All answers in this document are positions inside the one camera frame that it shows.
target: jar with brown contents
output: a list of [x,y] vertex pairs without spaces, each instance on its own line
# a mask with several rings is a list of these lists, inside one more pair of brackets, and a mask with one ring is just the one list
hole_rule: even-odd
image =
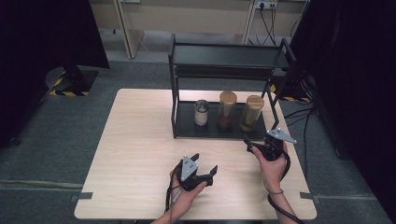
[[243,131],[251,132],[254,130],[263,106],[264,100],[258,95],[250,95],[247,98],[240,124]]
[[236,94],[232,91],[224,91],[220,94],[218,125],[221,128],[228,128],[233,123],[233,108],[236,100]]

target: black backdrop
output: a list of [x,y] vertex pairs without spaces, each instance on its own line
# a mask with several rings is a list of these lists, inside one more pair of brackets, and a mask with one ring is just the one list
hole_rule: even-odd
[[336,131],[334,146],[345,147],[396,223],[395,12],[393,0],[311,0],[290,46],[296,78],[315,80]]
[[88,0],[0,1],[0,148],[28,120],[47,73],[109,68]]

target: gray carpet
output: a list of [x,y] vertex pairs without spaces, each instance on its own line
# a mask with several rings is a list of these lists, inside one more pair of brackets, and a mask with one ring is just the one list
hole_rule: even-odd
[[[76,203],[70,199],[85,181],[117,91],[170,89],[168,64],[110,62],[110,70],[81,69],[99,70],[88,96],[47,94],[22,130],[21,144],[0,150],[0,223],[120,223],[78,220]],[[48,74],[50,88],[61,73],[62,69],[54,69]],[[180,88],[188,90],[261,91],[262,85],[258,81],[180,80]],[[286,101],[280,105],[284,115],[313,106]],[[318,217],[306,223],[391,223],[353,161],[336,157],[316,113],[307,123],[305,156],[305,119],[293,123],[300,118],[287,119],[287,123],[299,142],[296,150],[318,210]]]

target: cork lid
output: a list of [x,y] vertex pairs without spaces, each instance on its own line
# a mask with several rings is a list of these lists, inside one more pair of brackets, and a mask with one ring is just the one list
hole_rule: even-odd
[[250,95],[247,98],[247,104],[253,109],[261,109],[264,106],[264,99],[258,95]]
[[220,94],[220,101],[226,105],[233,105],[236,103],[236,94],[232,91],[224,91]]

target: shelf rack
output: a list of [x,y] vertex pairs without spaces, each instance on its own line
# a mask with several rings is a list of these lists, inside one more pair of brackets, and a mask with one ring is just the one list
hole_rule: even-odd
[[[278,47],[267,47],[181,43],[176,42],[175,35],[172,34],[168,59],[173,99],[171,122],[174,138],[182,136],[242,139],[246,134],[251,139],[263,139],[266,131],[264,125],[256,125],[256,129],[249,133],[245,133],[239,128],[239,120],[245,106],[240,103],[235,106],[232,127],[226,129],[217,127],[219,102],[209,102],[207,124],[205,126],[196,125],[193,106],[195,102],[180,101],[179,78],[264,80],[262,97],[267,93],[275,118],[271,129],[276,128],[279,120],[275,105],[285,88],[288,77],[295,70],[296,62],[285,38],[282,39]],[[270,86],[275,77],[276,68],[286,72],[276,76],[282,81],[273,99]],[[262,116],[259,117],[258,123],[264,124]]]

